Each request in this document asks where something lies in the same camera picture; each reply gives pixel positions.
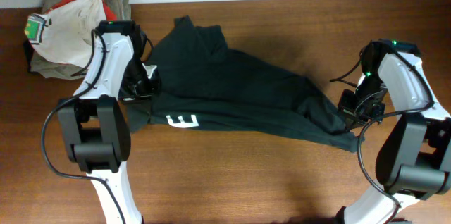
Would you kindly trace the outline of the dark green t-shirt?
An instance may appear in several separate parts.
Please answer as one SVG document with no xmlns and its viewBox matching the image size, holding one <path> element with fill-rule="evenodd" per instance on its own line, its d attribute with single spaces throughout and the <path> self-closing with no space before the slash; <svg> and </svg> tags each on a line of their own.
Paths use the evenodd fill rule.
<svg viewBox="0 0 451 224">
<path fill-rule="evenodd" d="M 153 99 L 128 105 L 132 132 L 148 124 L 257 131 L 357 150 L 357 137 L 309 78 L 230 49 L 217 25 L 175 19 L 147 63 L 156 66 L 161 88 Z"/>
</svg>

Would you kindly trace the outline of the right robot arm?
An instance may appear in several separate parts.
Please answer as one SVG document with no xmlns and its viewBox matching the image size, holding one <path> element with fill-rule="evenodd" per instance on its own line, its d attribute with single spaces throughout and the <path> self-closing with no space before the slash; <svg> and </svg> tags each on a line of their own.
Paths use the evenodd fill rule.
<svg viewBox="0 0 451 224">
<path fill-rule="evenodd" d="M 362 76 L 343 91 L 338 110 L 347 130 L 359 128 L 361 144 L 374 123 L 397 123 L 376 158 L 376 178 L 364 173 L 369 188 L 342 207 L 335 223 L 399 223 L 397 214 L 450 190 L 450 113 L 440 104 L 422 68 L 417 45 L 390 39 L 370 41 L 356 64 Z"/>
</svg>

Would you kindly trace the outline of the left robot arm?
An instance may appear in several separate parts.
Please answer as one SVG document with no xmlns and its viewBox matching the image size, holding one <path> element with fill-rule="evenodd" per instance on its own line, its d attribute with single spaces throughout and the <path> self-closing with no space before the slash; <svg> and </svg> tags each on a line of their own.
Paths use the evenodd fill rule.
<svg viewBox="0 0 451 224">
<path fill-rule="evenodd" d="M 131 134 L 119 103 L 136 104 L 157 95 L 156 66 L 141 61 L 150 43 L 133 20 L 103 20 L 92 31 L 92 58 L 73 97 L 56 109 L 66 153 L 89 180 L 107 223 L 143 223 L 127 172 Z"/>
</svg>

